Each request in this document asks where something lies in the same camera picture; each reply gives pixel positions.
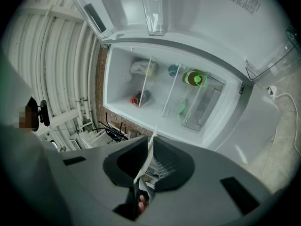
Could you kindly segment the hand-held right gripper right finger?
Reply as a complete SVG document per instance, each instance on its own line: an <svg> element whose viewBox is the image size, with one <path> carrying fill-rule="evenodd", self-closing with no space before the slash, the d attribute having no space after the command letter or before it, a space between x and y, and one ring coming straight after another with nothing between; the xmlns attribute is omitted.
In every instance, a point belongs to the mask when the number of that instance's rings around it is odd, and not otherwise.
<svg viewBox="0 0 301 226"><path fill-rule="evenodd" d="M175 171L155 184L148 226L251 226L276 197L227 157L170 139L154 139L154 157Z"/></svg>

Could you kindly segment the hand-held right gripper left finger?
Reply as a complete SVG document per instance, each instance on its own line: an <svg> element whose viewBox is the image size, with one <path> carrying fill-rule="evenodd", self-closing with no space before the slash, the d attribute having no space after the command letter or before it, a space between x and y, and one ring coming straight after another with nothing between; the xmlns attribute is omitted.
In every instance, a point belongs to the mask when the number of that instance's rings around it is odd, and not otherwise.
<svg viewBox="0 0 301 226"><path fill-rule="evenodd" d="M151 226L135 216L133 180L148 151L148 138L58 154L61 192L72 226Z"/></svg>

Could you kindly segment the white round plate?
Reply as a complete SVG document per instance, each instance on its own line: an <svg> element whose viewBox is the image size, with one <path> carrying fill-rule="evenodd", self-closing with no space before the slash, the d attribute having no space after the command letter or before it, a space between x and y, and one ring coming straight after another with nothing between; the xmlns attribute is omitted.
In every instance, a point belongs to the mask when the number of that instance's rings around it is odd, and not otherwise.
<svg viewBox="0 0 301 226"><path fill-rule="evenodd" d="M139 189L142 191L151 191L155 189L155 183L159 180L159 169L154 159L154 137L158 136L158 125L156 125L151 138L147 143L147 156L134 178L134 183L139 183Z"/></svg>

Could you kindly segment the white refrigerator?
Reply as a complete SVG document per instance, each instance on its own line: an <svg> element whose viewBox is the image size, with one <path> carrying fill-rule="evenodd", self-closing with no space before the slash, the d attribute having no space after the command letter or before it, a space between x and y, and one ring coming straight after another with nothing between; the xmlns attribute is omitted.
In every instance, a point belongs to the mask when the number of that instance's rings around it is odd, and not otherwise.
<svg viewBox="0 0 301 226"><path fill-rule="evenodd" d="M279 109L246 72L271 58L293 25L277 0L261 0L253 15L230 0L162 0L163 36L149 36L142 0L73 0L103 46L108 46L103 106L158 133L248 164L273 135ZM143 88L145 75L130 73L133 62L155 57L158 74L149 102L129 102ZM181 63L166 113L160 117L173 77L170 65ZM178 113L188 84L183 74L200 70L224 83L222 94L201 131L182 126Z"/></svg>

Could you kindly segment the person's right hand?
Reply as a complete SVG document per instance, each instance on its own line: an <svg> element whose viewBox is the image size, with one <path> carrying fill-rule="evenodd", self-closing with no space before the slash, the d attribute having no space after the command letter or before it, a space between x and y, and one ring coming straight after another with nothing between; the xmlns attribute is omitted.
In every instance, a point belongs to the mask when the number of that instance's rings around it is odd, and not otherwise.
<svg viewBox="0 0 301 226"><path fill-rule="evenodd" d="M146 200L146 198L141 194L139 196L139 202L138 202L139 214L142 214L146 210L148 205L149 205L148 200Z"/></svg>

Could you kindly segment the black metal rack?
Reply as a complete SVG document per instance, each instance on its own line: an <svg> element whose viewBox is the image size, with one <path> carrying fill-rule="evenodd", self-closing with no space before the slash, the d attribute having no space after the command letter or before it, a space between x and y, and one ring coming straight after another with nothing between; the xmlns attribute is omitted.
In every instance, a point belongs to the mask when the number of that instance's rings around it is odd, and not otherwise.
<svg viewBox="0 0 301 226"><path fill-rule="evenodd" d="M125 135L125 133L123 133L121 131L121 126L119 129L116 129L115 127L109 125L108 123L108 113L105 113L105 119L106 119L106 123L102 123L101 121L99 121L99 123L101 124L100 128L96 128L95 130L98 129L103 129L105 130L106 134L111 138L111 141L109 141L107 144L111 143L111 142L121 142L121 141L125 141L128 140L128 137Z"/></svg>

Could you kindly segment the brown bag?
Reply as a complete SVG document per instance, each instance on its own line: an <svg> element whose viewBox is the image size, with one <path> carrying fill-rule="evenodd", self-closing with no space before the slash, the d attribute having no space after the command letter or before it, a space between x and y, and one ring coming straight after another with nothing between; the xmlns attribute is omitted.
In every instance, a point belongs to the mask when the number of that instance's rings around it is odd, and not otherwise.
<svg viewBox="0 0 301 226"><path fill-rule="evenodd" d="M136 137L145 136L145 134L142 134L138 130L133 129L133 130L129 130L127 132L127 136L128 136L128 139L133 139L133 138L136 138Z"/></svg>

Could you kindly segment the clear fridge door shelf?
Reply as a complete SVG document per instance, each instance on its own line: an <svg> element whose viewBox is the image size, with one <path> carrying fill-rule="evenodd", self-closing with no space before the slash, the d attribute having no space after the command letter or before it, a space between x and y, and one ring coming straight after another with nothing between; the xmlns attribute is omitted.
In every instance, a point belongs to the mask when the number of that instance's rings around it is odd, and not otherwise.
<svg viewBox="0 0 301 226"><path fill-rule="evenodd" d="M182 126L201 131L216 106L223 87L224 83L209 74L205 75L201 86L187 86L182 100L184 108L179 112Z"/></svg>

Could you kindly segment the green plastic bag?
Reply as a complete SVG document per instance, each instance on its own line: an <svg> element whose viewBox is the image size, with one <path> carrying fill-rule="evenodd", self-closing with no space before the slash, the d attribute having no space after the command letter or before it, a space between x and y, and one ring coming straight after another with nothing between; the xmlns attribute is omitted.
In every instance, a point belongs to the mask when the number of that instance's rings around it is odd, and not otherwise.
<svg viewBox="0 0 301 226"><path fill-rule="evenodd" d="M188 99L183 99L182 102L180 103L180 106L179 106L179 110L178 110L179 114L184 112L187 104L188 104Z"/></svg>

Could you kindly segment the red-cap cola bottle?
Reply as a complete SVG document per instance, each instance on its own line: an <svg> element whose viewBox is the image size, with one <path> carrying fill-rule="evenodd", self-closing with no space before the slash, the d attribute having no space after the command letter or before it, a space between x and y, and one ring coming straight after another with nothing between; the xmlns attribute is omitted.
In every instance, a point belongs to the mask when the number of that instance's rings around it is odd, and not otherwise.
<svg viewBox="0 0 301 226"><path fill-rule="evenodd" d="M129 99L129 102L135 106L142 106L148 102L151 98L151 93L148 90L138 91L133 97Z"/></svg>

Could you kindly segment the green drink bottle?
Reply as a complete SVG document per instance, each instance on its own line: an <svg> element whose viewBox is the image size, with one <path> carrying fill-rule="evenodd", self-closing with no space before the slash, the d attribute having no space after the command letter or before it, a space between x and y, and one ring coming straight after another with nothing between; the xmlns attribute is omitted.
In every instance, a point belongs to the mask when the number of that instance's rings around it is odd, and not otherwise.
<svg viewBox="0 0 301 226"><path fill-rule="evenodd" d="M188 85L202 88L207 84L207 76L202 71L195 69L185 72L182 81Z"/></svg>

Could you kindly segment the clear bag of food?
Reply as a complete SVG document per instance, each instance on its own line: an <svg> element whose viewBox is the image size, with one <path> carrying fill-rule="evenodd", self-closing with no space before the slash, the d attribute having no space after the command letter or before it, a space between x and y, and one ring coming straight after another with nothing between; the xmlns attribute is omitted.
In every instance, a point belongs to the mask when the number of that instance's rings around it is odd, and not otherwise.
<svg viewBox="0 0 301 226"><path fill-rule="evenodd" d="M130 67L132 74L145 75L148 77L154 77L158 70L158 64L150 60L142 60L133 62Z"/></svg>

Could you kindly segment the blue drink bottle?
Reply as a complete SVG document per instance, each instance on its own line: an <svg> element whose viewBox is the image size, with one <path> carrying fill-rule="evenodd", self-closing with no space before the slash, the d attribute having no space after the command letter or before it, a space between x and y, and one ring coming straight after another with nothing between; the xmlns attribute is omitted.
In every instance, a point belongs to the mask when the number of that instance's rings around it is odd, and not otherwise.
<svg viewBox="0 0 301 226"><path fill-rule="evenodd" d="M176 73L179 69L179 64L173 64L173 65L170 65L169 68L168 68L168 73L171 77L175 77L176 76Z"/></svg>

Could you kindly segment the clear door bin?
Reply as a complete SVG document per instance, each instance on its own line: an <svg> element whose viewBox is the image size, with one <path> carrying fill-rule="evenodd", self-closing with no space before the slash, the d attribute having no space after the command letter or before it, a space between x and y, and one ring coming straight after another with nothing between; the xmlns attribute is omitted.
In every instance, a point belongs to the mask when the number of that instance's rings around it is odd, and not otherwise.
<svg viewBox="0 0 301 226"><path fill-rule="evenodd" d="M149 36L163 36L163 5L162 0L142 0Z"/></svg>
<svg viewBox="0 0 301 226"><path fill-rule="evenodd" d="M246 60L249 79L262 89L278 83L299 70L301 70L301 35L292 25L286 29L282 45L260 69Z"/></svg>

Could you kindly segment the white wall pipes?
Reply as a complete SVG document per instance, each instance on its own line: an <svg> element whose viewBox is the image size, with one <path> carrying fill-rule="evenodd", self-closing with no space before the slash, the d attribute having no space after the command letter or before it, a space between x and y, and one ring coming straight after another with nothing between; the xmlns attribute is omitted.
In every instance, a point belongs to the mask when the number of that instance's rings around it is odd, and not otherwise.
<svg viewBox="0 0 301 226"><path fill-rule="evenodd" d="M89 104L88 97L84 97L83 101L84 101L84 109L85 109L86 119L89 120L90 122L92 122L91 121L91 114L90 114L90 110L89 110L90 104ZM85 126L85 124L84 124L84 116L83 116L83 112L82 112L82 109L81 109L81 103L80 102L81 102L80 98L75 99L76 107L77 107L78 114L79 114L79 120L78 120L79 127L83 128Z"/></svg>

